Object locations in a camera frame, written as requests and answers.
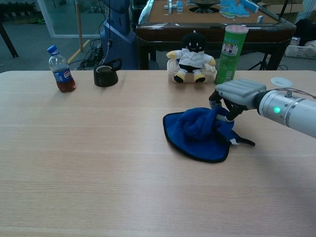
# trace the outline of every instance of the white basket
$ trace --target white basket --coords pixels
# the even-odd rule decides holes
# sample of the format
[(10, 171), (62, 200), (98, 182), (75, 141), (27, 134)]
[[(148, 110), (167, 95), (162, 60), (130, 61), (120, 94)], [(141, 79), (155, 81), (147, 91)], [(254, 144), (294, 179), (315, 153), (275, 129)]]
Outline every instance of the white basket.
[(316, 59), (316, 48), (289, 45), (286, 48), (285, 55), (289, 57)]
[[(169, 59), (167, 62), (167, 71), (169, 74), (169, 79), (172, 80), (173, 82), (176, 82), (174, 80), (174, 75), (179, 71), (179, 63), (175, 59)], [(215, 67), (212, 67), (208, 64), (204, 64), (203, 67), (201, 68), (201, 73), (205, 75), (205, 81), (204, 83), (214, 81), (216, 77), (216, 69)], [(190, 82), (193, 83), (193, 73), (187, 73), (185, 82)]]

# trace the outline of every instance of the plastic bottle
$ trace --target plastic bottle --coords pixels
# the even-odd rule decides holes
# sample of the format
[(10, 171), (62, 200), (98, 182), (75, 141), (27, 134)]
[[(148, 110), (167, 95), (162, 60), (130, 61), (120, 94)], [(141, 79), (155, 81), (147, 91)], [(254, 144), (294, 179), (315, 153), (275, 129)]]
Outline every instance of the plastic bottle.
[(72, 77), (69, 65), (64, 56), (59, 54), (59, 51), (55, 45), (52, 45), (47, 49), (50, 54), (48, 66), (53, 72), (58, 89), (61, 92), (71, 92), (76, 88), (76, 83)]
[(229, 25), (225, 28), (225, 36), (215, 84), (234, 79), (236, 66), (245, 41), (248, 28), (240, 25)]

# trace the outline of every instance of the blue towel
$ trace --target blue towel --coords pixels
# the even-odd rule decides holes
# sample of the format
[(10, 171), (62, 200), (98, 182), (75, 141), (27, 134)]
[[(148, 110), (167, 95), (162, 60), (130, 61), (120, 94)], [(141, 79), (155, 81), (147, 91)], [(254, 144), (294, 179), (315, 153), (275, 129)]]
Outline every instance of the blue towel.
[(227, 115), (222, 107), (194, 108), (163, 118), (167, 140), (180, 152), (193, 159), (222, 162), (227, 158), (232, 141), (255, 143), (239, 137), (233, 130), (234, 122), (216, 119), (217, 114)]

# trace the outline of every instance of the black cup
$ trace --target black cup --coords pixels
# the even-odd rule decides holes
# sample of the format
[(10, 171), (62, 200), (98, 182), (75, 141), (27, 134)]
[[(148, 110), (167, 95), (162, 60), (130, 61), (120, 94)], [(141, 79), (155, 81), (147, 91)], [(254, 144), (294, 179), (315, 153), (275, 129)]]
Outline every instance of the black cup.
[(100, 87), (115, 85), (119, 80), (117, 71), (120, 70), (121, 67), (122, 60), (120, 58), (95, 67), (93, 70), (94, 84)]

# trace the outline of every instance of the plastic container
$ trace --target plastic container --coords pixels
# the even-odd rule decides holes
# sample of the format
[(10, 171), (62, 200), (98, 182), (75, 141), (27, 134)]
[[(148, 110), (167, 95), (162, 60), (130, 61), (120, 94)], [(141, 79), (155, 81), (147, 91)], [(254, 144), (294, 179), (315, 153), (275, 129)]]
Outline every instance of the plastic container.
[[(174, 80), (174, 75), (179, 71), (179, 63), (176, 59), (169, 59), (167, 62), (167, 71), (169, 74), (169, 79), (173, 82), (176, 82)], [(214, 81), (216, 76), (216, 69), (215, 67), (212, 67), (208, 64), (204, 64), (201, 72), (205, 75), (205, 81), (203, 83)], [(185, 82), (195, 83), (193, 80), (193, 73), (187, 73)]]
[(225, 28), (224, 42), (215, 79), (216, 84), (221, 84), (234, 78), (248, 30), (247, 27), (239, 25), (230, 25)]
[(76, 83), (69, 70), (67, 59), (59, 54), (55, 45), (47, 49), (50, 54), (48, 66), (54, 74), (56, 84), (61, 92), (71, 92), (75, 90)]
[(289, 45), (285, 50), (285, 55), (288, 57), (316, 59), (316, 48)]

